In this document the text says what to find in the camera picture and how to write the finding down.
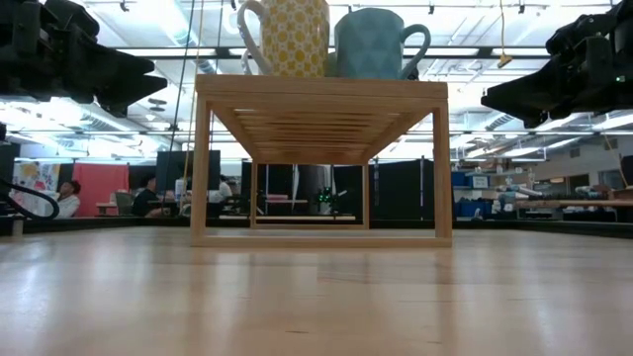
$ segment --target wooden stand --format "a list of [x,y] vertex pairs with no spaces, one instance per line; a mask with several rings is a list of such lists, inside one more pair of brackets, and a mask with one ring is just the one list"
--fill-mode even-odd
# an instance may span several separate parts
[[[250,225],[257,224],[258,164],[349,164],[363,167],[363,224],[340,229],[369,229],[368,162],[428,114],[433,114],[436,239],[372,236],[323,239],[320,247],[450,246],[452,238],[451,176],[446,83],[341,78],[293,78],[244,75],[199,75],[194,155],[192,244],[226,246],[226,238],[205,235],[209,127],[212,112],[252,157]],[[298,228],[300,225],[275,226]],[[330,228],[311,225],[312,229]],[[266,239],[258,236],[257,247]],[[235,244],[251,247],[244,237]],[[315,237],[297,237],[314,242]]]

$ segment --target computer monitor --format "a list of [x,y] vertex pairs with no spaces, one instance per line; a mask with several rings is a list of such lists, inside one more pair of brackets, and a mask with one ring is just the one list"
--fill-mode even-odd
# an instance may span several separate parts
[[[158,192],[173,190],[176,180],[183,177],[186,154],[186,151],[158,152],[156,156],[156,190]],[[167,157],[169,157],[169,167],[167,167]],[[191,177],[193,177],[194,173],[193,151],[189,151],[189,163],[187,166],[187,177],[189,177],[187,189],[191,189]],[[218,190],[220,187],[220,174],[220,152],[211,150],[209,151],[208,190]]]

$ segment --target ceiling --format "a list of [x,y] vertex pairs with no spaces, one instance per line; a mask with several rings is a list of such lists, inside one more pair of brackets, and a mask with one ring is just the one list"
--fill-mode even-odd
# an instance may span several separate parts
[[[125,2],[128,11],[123,11],[117,0],[74,2],[84,5],[101,25],[98,36],[101,45],[154,60],[156,69],[152,74],[166,78],[169,86],[151,98],[165,104],[159,106],[160,112],[155,112],[151,110],[155,105],[148,102],[150,98],[144,98],[130,106],[126,119],[115,119],[95,104],[76,106],[68,100],[46,104],[5,100],[4,104],[0,103],[0,121],[7,122],[10,131],[20,131],[13,134],[12,140],[56,146],[57,151],[61,147],[72,156],[81,156],[86,146],[94,147],[95,142],[99,142],[97,146],[103,146],[102,154],[106,157],[151,157],[156,150],[169,149],[170,135],[166,130],[177,118],[181,132],[175,138],[174,149],[180,149],[183,143],[193,140],[193,134],[189,137],[188,131],[195,126],[191,120],[196,52],[190,50],[184,58],[184,46],[175,35],[188,30],[190,17],[193,18],[191,40],[203,48],[201,56],[209,62],[211,71],[242,74],[239,56],[244,44],[236,26],[236,11],[229,0],[208,0],[204,5],[202,1],[192,0],[128,0]],[[382,7],[400,15],[406,25],[422,23],[430,29],[429,57],[419,63],[418,70],[420,80],[446,81],[449,85],[451,148],[455,159],[542,159],[547,150],[544,148],[558,149],[578,142],[592,134],[591,130],[620,130],[622,133],[633,122],[628,113],[614,113],[609,118],[576,115],[545,124],[528,134],[522,121],[480,105],[487,88],[541,68],[547,62],[543,45],[554,31],[581,14],[606,12],[611,6],[608,0],[503,0],[504,25],[497,0],[328,0],[328,4],[332,28],[349,11]],[[432,14],[429,14],[430,5],[433,5]],[[247,23],[253,34],[259,33],[258,20],[252,13],[247,15]],[[333,45],[333,31],[330,33],[330,45]],[[421,35],[407,40],[406,57],[416,52],[415,47],[422,40]],[[497,56],[502,43],[515,60],[498,69]],[[479,55],[486,48],[494,55]],[[252,59],[250,66],[256,68]],[[596,126],[606,119],[619,120],[620,125],[614,126],[615,122],[611,122]],[[224,158],[247,157],[220,122],[214,122],[213,130],[213,148],[221,149]],[[552,130],[565,133],[552,134]],[[430,131],[431,121],[423,120],[379,156],[393,159],[432,156]],[[85,132],[100,133],[89,137]]]

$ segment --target yellow patterned mug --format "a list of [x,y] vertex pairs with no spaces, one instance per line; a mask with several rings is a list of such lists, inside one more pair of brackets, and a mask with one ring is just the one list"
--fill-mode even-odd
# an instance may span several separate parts
[[[254,12],[261,22],[261,50],[246,26],[246,10]],[[325,76],[329,43],[325,0],[248,0],[239,8],[237,26],[260,73]]]

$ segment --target light blue mug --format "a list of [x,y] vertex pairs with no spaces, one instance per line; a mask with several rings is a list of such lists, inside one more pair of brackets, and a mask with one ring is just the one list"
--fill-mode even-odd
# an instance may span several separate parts
[[[405,41],[424,34],[424,44],[403,69]],[[394,12],[367,8],[345,15],[334,28],[336,73],[344,78],[407,79],[431,44],[425,25],[405,28]]]

